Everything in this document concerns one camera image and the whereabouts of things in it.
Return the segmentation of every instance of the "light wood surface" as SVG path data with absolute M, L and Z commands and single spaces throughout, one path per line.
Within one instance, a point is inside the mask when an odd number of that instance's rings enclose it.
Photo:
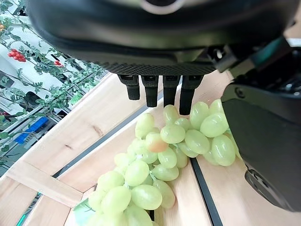
M 17 161 L 5 175 L 69 207 L 74 207 L 83 195 L 24 161 Z
M 47 196 L 42 196 L 29 214 L 24 226 L 62 226 L 70 209 Z
M 145 105 L 144 87 L 140 90 L 140 100 L 131 101 L 117 75 L 108 76 L 21 159 L 49 175 L 55 174 Z
M 246 167 L 236 159 L 229 167 L 213 166 L 202 156 L 198 163 L 223 226 L 299 226 L 301 213 L 273 206 L 245 180 Z
M 227 73 L 213 72 L 205 76 L 202 84 L 195 91 L 193 103 L 199 100 L 211 103 L 222 95 L 229 81 L 230 77 Z M 178 87 L 176 106 L 179 105 L 180 89 L 181 87 Z M 158 107 L 149 108 L 146 112 L 150 112 L 155 116 L 156 126 L 159 128 L 164 126 L 162 99 L 159 101 Z M 98 177 L 114 168 L 114 156 L 127 151 L 127 147 L 135 138 L 136 121 L 137 118 L 128 123 L 95 150 L 70 167 L 58 179 L 81 192 L 91 188 L 95 185 Z
M 287 38 L 301 39 L 301 7 L 298 9 L 295 21 L 296 24 L 285 32 L 285 36 Z
M 0 178 L 0 226 L 16 226 L 37 192 L 2 176 Z

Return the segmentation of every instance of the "green grape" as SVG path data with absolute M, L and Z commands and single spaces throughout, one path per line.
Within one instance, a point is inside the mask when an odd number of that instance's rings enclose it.
M 151 173 L 159 180 L 172 181 L 178 178 L 179 169 L 176 166 L 171 169 L 167 169 L 160 164 L 156 166 Z
M 161 138 L 168 144 L 177 144 L 184 140 L 185 130 L 179 125 L 167 125 L 160 132 Z
M 156 187 L 162 194 L 161 206 L 170 209 L 174 206 L 175 196 L 170 186 L 161 180 L 155 180 L 153 186 Z
M 197 102 L 190 111 L 190 122 L 194 129 L 199 130 L 203 120 L 209 115 L 208 105 L 204 102 Z
M 101 207 L 106 215 L 123 212 L 131 201 L 131 192 L 124 186 L 111 189 L 104 197 Z
M 215 113 L 224 113 L 224 109 L 222 107 L 222 101 L 220 99 L 213 101 L 209 107 L 209 114 L 215 114 Z
M 128 166 L 117 166 L 115 167 L 114 171 L 122 174 L 123 176 L 126 174 Z
M 161 135 L 159 133 L 154 133 L 151 132 L 146 136 L 146 148 L 150 151 L 150 152 L 163 152 L 167 149 L 168 144 L 165 143 L 162 138 Z
M 108 192 L 114 187 L 124 185 L 124 177 L 122 174 L 116 171 L 109 171 L 106 174 L 99 177 L 97 186 L 99 186 L 105 192 Z
M 147 164 L 151 164 L 158 159 L 158 153 L 146 151 L 142 154 L 141 160 Z
M 101 211 L 101 202 L 106 192 L 102 190 L 93 191 L 88 198 L 88 204 L 94 211 Z
M 89 218 L 85 226 L 105 226 L 104 223 L 105 223 L 104 214 L 96 212 Z
M 174 151 L 168 147 L 164 152 L 158 153 L 158 159 L 165 168 L 173 168 L 177 164 L 177 156 Z
M 203 154 L 203 157 L 204 157 L 209 163 L 211 163 L 212 165 L 214 165 L 214 166 L 218 166 L 218 165 L 219 165 L 219 164 L 216 162 L 216 160 L 214 159 L 214 157 L 213 157 L 211 151 L 207 152 L 206 154 Z
M 177 164 L 176 166 L 178 168 L 184 168 L 185 166 L 187 166 L 188 163 L 188 157 L 187 155 L 185 155 L 179 147 L 174 147 L 172 148 L 175 155 L 177 156 Z
M 139 185 L 131 193 L 135 205 L 145 210 L 155 210 L 162 203 L 161 192 L 152 185 Z
M 213 139 L 211 152 L 216 162 L 222 166 L 230 166 L 235 161 L 234 145 L 225 135 Z
M 185 143 L 193 152 L 205 154 L 210 149 L 210 143 L 201 132 L 197 130 L 188 130 L 185 136 Z
M 135 127 L 135 135 L 137 138 L 142 138 L 146 136 L 151 130 L 153 129 L 155 125 L 154 117 L 149 114 L 142 114 L 137 121 L 136 127 Z
M 163 116 L 166 125 L 174 124 L 174 122 L 179 118 L 178 111 L 173 105 L 167 105 L 164 107 Z
M 218 137 L 229 128 L 226 116 L 223 113 L 215 113 L 209 115 L 203 121 L 200 131 L 206 137 Z
M 152 221 L 149 214 L 142 208 L 136 205 L 130 205 L 125 214 L 129 226 L 152 226 Z
M 138 186 L 145 181 L 148 175 L 148 164 L 141 160 L 136 160 L 128 166 L 124 178 L 129 186 Z
M 115 155 L 114 162 L 116 166 L 128 166 L 136 159 L 135 156 L 126 154 L 126 153 L 119 153 Z
M 129 226 L 125 213 L 118 213 L 116 215 L 105 215 L 103 226 Z
M 192 151 L 185 143 L 179 143 L 178 147 L 185 155 L 187 155 L 190 158 L 195 158 L 198 156 L 198 153 Z
M 142 185 L 152 185 L 153 183 L 154 183 L 153 179 L 151 178 L 150 175 L 148 175 L 145 181 L 143 181 Z
M 185 131 L 192 129 L 191 122 L 188 119 L 179 118 L 174 123 L 181 126 Z
M 226 135 L 226 136 L 232 141 L 232 143 L 233 143 L 233 145 L 234 145 L 234 150 L 235 150 L 236 156 L 237 156 L 239 159 L 242 160 L 243 158 L 241 157 L 241 155 L 240 155 L 240 153 L 239 153 L 239 148 L 238 148 L 238 146 L 237 146 L 237 144 L 236 144 L 236 142 L 235 142 L 235 139 L 234 139 L 234 137 L 233 137 L 231 131 L 224 133 L 224 135 Z

